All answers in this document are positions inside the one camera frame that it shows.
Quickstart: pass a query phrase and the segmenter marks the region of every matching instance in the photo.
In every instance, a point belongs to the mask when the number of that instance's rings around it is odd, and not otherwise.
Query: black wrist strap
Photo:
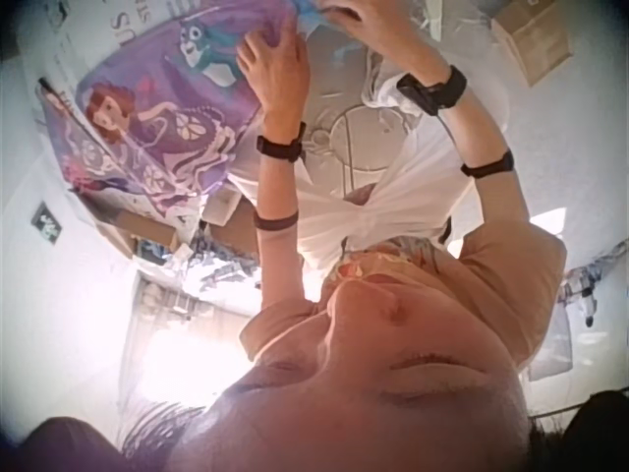
[[[261,229],[262,231],[283,231],[288,228],[292,228],[299,221],[299,212],[289,216],[284,219],[263,219],[257,214],[257,211],[254,213],[254,225],[257,229]]]
[[[302,123],[299,130],[299,136],[288,146],[272,143],[264,136],[258,136],[257,150],[268,157],[273,157],[280,160],[287,160],[291,163],[295,163],[299,160],[304,152],[302,139],[304,138],[305,132],[306,123]]]
[[[501,160],[494,164],[485,165],[483,167],[470,168],[467,165],[461,167],[461,171],[468,177],[474,177],[476,180],[484,179],[490,175],[500,174],[503,172],[511,172],[515,170],[515,158],[511,149],[504,154]]]
[[[422,108],[429,116],[437,116],[439,110],[454,107],[468,86],[468,80],[456,67],[450,67],[452,73],[446,84],[426,87],[413,75],[407,74],[397,84],[397,89],[413,103]]]

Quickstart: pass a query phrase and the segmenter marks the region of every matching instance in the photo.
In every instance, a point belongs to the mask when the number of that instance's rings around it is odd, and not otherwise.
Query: wall picture
[[[52,215],[46,204],[39,206],[31,223],[39,230],[39,233],[52,244],[55,244],[61,235],[61,225]]]

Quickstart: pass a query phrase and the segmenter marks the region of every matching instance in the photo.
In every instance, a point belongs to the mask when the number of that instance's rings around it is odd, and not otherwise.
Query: black smartwatch
[[[262,154],[275,159],[288,160],[294,164],[302,157],[304,153],[304,147],[302,146],[302,139],[306,132],[306,123],[302,123],[299,130],[299,136],[290,145],[279,145],[272,143],[264,136],[257,137],[257,150]]]
[[[454,66],[450,68],[452,75],[446,84],[425,87],[411,74],[407,74],[397,83],[397,89],[428,115],[437,116],[439,110],[455,106],[468,86],[463,73]]]
[[[483,167],[471,168],[467,165],[461,167],[461,171],[468,177],[474,177],[476,180],[484,179],[490,175],[500,174],[502,172],[511,172],[515,170],[515,159],[513,158],[513,152],[511,149],[504,154],[502,160],[495,162],[494,164],[485,165]]]

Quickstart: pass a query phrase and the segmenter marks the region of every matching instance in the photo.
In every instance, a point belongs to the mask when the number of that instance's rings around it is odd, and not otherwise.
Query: purple gift bag
[[[272,43],[290,0],[214,0],[114,53],[76,101],[134,186],[155,207],[184,205],[222,183],[259,104],[236,63],[244,35]]]
[[[142,188],[127,178],[126,172],[92,135],[74,118],[52,90],[37,87],[50,143],[66,182],[79,191],[100,192],[116,189],[141,194]]]

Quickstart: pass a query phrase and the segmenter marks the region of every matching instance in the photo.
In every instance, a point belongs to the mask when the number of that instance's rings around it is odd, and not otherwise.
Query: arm
[[[328,19],[371,49],[410,72],[424,86],[446,83],[450,67],[438,51],[423,42],[404,15],[398,0],[319,0]],[[358,21],[339,9],[358,14]],[[456,147],[469,167],[499,161],[508,145],[489,113],[468,88],[458,104],[441,112]],[[520,181],[515,172],[477,181],[485,222],[499,219],[529,220]]]
[[[285,23],[280,43],[269,46],[259,33],[247,35],[238,49],[238,65],[256,92],[264,114],[262,132],[271,142],[290,145],[298,136],[310,88],[305,41],[297,19]],[[257,215],[278,221],[298,212],[293,164],[262,155]],[[257,232],[262,266],[262,307],[303,299],[302,259],[297,252],[297,225]]]

